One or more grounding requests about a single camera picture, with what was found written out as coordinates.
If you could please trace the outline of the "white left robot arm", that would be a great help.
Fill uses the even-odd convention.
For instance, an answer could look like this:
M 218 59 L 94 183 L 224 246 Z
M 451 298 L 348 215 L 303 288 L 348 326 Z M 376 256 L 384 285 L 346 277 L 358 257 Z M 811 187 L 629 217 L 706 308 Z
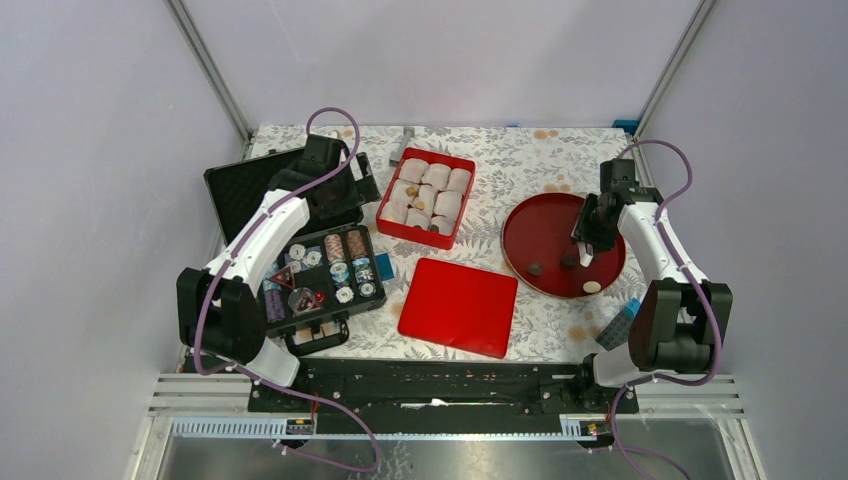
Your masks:
M 387 295 L 363 207 L 381 199 L 368 159 L 340 139 L 311 134 L 302 147 L 204 175 L 226 240 L 176 283 L 181 342 L 210 362 L 268 381 L 288 411 L 309 401 L 303 356 L 345 343 L 349 319 Z

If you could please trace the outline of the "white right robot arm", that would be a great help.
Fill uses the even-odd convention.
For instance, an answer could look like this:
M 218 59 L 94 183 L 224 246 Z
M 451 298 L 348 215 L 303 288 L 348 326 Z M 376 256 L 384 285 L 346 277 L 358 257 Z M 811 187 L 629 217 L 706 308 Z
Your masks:
M 571 238 L 579 263 L 612 249 L 618 239 L 631 247 L 647 291 L 627 341 L 588 359 L 591 374 L 573 386 L 575 402 L 597 412 L 613 398 L 613 387 L 654 379 L 700 386 L 718 372 L 733 295 L 694 264 L 667 215 L 668 201 L 641 185 L 633 160 L 600 165 L 600 191 L 586 197 Z

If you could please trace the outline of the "silver tweezers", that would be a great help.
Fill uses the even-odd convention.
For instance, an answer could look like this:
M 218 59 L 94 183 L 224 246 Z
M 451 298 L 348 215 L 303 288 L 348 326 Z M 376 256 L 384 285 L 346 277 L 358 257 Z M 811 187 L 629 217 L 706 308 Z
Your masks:
M 586 242 L 578 242 L 577 248 L 579 264 L 584 268 L 588 268 L 594 259 L 594 249 L 592 245 Z

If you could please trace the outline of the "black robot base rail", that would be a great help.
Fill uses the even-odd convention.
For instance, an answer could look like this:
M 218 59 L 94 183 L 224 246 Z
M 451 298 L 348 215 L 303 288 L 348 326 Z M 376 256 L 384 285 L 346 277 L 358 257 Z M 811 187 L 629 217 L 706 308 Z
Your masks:
M 613 388 L 581 364 L 305 358 L 294 390 L 341 403 L 380 435 L 561 432 L 563 416 L 604 421 Z

